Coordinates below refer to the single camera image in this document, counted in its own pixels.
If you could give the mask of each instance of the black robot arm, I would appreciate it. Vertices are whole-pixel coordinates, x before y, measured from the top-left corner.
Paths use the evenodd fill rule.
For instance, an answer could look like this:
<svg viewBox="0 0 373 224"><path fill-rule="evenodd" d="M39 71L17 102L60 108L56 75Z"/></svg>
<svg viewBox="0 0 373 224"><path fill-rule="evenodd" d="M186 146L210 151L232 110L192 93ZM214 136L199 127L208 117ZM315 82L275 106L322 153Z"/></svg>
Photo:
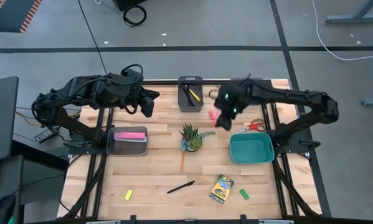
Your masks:
<svg viewBox="0 0 373 224"><path fill-rule="evenodd" d="M272 86L263 86L247 77L238 84L229 83L219 88L214 103L215 107L221 109L217 126L230 130L231 120L235 119L237 114L242 113L248 105L271 102L309 106L312 109L288 124L281 123L275 130L267 131L272 141L281 146L287 145L294 133L317 123L333 123L338 120L339 116L337 102L326 93L277 89Z"/></svg>
<svg viewBox="0 0 373 224"><path fill-rule="evenodd" d="M135 66L141 68L141 73L130 69ZM143 68L137 64L124 68L120 75L109 73L75 77L59 90L51 89L50 93L40 93L31 106L32 113L42 126L48 128L61 126L82 135L93 145L104 147L107 137L105 132L71 118L63 106L89 105L95 110L119 107L129 114L134 114L139 105L141 112L146 117L150 117L153 113L153 100L159 96L159 93L145 90L141 86L142 81Z"/></svg>

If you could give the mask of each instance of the gray floor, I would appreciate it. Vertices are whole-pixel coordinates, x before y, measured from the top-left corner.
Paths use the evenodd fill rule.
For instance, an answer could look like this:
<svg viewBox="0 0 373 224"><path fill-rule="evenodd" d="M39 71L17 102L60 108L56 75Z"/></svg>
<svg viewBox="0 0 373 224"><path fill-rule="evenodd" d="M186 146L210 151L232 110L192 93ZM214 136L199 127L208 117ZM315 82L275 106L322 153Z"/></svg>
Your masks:
<svg viewBox="0 0 373 224"><path fill-rule="evenodd" d="M142 3L147 21L134 28L122 23L120 12L93 0L81 1L100 47L280 46L266 0L149 0ZM324 22L327 15L351 13L362 2L316 1L319 29L327 45L356 46L357 41L373 45L373 24L329 26ZM320 46L311 1L276 3L289 46ZM94 47L76 0L44 0L25 34L0 33L0 48L33 47ZM336 53L342 57L373 55ZM146 78L233 78L250 72L253 77L288 78L281 52L105 52L102 57L111 72L141 63ZM292 52L291 58L301 89L326 91L339 103L337 123L312 128L314 139L322 143L317 153L332 215L373 220L373 108L360 105L364 98L373 97L373 59L343 62L327 52ZM20 78L18 106L29 107L38 93L60 88L74 76L102 73L97 53L0 54L0 78ZM17 134L31 138L40 131L16 118ZM58 139L39 145L15 138L44 151L60 146ZM26 207L27 222L55 217L60 189L50 194L51 200Z"/></svg>

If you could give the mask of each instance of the teal bin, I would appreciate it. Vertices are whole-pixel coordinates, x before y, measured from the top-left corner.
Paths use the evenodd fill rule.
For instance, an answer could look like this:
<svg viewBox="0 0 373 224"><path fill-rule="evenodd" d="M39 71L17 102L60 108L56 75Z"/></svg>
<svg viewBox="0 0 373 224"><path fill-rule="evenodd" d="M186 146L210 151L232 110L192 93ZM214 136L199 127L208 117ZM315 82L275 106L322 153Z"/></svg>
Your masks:
<svg viewBox="0 0 373 224"><path fill-rule="evenodd" d="M247 133L230 137L230 156L237 164L259 164L271 162L275 153L267 133Z"/></svg>

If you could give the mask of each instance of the wooden table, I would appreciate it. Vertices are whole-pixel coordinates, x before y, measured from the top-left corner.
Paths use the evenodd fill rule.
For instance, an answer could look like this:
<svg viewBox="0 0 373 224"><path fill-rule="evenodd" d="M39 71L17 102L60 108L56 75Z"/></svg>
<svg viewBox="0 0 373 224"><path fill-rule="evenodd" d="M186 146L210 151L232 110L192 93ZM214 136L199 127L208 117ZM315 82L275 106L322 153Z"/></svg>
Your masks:
<svg viewBox="0 0 373 224"><path fill-rule="evenodd" d="M288 80L272 80L272 84L275 88L289 88ZM232 130L228 132L210 126L208 111L214 107L214 101L208 97L208 92L216 86L204 85L204 107L200 113L179 111L176 85L144 87L160 92L160 97L155 100L153 116L145 118L142 113L129 115L125 110L116 110L113 124L117 127L146 126L149 132L148 154L143 157L108 156L99 220L129 220L130 215L136 215L139 220L239 219L241 214L246 214L247 218L281 217L272 164L237 165L229 154L231 135L252 119L263 118L261 106L249 106L237 116ZM276 105L280 122L296 119L294 105ZM84 107L80 120L94 126L97 116L98 111ZM178 130L185 122L197 126L199 132L211 130L216 135L204 138L203 147L197 152L186 153L181 172L181 134ZM90 156L82 156L67 172L62 201L68 207L77 201L85 188L89 160ZM308 160L298 154L289 154L288 160L297 191L314 211L320 213ZM235 181L223 205L209 198L219 174ZM194 185L166 193L191 180L196 181ZM133 191L130 201L124 199L128 189ZM244 200L240 189L244 189L250 199ZM287 209L291 213L290 199L284 186L283 190ZM94 195L92 193L90 197L88 214L92 213ZM65 213L67 211L60 207L58 216Z"/></svg>

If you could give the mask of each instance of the yellow pencil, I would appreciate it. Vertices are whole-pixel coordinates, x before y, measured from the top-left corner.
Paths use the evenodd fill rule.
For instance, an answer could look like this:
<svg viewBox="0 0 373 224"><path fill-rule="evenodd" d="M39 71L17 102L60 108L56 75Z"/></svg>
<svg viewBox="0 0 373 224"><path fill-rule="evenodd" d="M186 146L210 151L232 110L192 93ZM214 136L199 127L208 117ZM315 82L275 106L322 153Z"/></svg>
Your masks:
<svg viewBox="0 0 373 224"><path fill-rule="evenodd" d="M189 89L190 93L192 93L193 97L200 103L200 97L193 92L193 90Z"/></svg>

